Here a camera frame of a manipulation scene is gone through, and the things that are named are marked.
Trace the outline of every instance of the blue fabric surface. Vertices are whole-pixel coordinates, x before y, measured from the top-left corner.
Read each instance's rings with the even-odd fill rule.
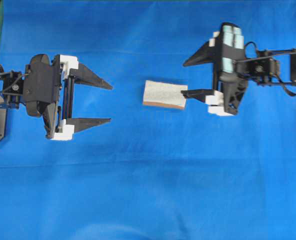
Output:
[[[69,142],[9,111],[0,240],[296,240],[296,97],[250,83],[233,117],[142,106],[148,79],[211,87],[211,64],[182,63],[222,22],[260,49],[296,47],[296,1],[5,0],[5,70],[74,55],[114,89],[75,87],[74,117],[112,122]]]

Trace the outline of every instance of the sponge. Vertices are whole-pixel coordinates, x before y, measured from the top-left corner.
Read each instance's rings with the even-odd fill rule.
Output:
[[[186,99],[181,91],[187,89],[187,85],[146,80],[143,105],[183,110],[185,109]]]

